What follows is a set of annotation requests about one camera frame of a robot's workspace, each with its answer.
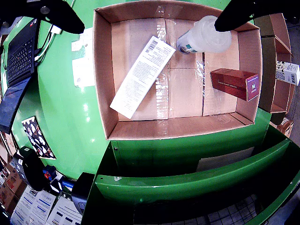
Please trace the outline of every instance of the paper sheet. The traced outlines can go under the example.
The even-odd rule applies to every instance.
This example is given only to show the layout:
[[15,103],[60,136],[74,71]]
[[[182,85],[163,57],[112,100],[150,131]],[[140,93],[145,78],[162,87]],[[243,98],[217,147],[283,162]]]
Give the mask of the paper sheet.
[[52,210],[47,225],[79,225],[82,215],[77,211],[74,203],[60,197]]
[[85,29],[79,40],[72,42],[72,68],[76,87],[95,86],[92,34],[93,28]]
[[11,224],[13,225],[44,225],[46,224],[55,196],[45,191],[34,191],[26,187],[18,202]]
[[175,51],[152,36],[125,77],[110,107],[131,119]]

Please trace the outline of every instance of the instruction leaflet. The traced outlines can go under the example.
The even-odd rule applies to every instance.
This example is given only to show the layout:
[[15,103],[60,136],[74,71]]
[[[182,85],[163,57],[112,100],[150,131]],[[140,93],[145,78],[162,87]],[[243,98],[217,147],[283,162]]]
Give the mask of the instruction leaflet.
[[47,220],[47,225],[80,225],[81,219],[82,215],[74,203],[60,197]]
[[11,216],[11,224],[46,224],[55,198],[54,195],[46,191],[37,192],[27,186]]
[[125,77],[110,107],[131,119],[175,51],[152,36]]

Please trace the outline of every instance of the white bottle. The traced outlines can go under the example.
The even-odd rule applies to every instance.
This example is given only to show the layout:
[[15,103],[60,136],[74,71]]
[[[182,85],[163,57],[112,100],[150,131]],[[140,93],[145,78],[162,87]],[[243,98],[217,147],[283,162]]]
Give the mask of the white bottle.
[[178,38],[176,47],[182,53],[221,53],[231,44],[231,32],[215,29],[217,17],[207,15],[194,23],[194,27]]

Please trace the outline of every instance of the black keyboard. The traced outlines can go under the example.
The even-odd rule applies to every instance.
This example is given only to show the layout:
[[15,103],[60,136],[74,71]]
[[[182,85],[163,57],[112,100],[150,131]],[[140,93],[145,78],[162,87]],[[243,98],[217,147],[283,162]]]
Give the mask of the black keyboard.
[[7,81],[16,80],[32,67],[33,38],[25,42],[7,60]]

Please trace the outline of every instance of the black device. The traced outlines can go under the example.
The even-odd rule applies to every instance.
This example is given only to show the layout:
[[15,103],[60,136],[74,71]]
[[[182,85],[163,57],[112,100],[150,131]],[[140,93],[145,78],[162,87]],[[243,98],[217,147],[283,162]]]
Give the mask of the black device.
[[94,174],[83,172],[73,185],[72,201],[81,215],[83,215],[94,177]]
[[84,24],[63,0],[9,0],[1,1],[0,27],[10,27],[15,18],[28,16],[52,23],[64,31],[81,34]]
[[291,22],[299,21],[300,1],[231,0],[215,22],[217,31],[229,31],[246,22],[274,13],[283,13]]
[[35,72],[34,51],[38,48],[40,21],[31,20],[8,45],[8,86],[18,83]]
[[40,21],[31,20],[9,43],[7,53],[8,89],[0,104],[0,131],[10,133],[17,109],[32,77],[37,73],[34,51],[38,46]]
[[22,147],[13,156],[13,162],[20,178],[32,189],[41,191],[49,186],[44,176],[44,164],[33,149]]

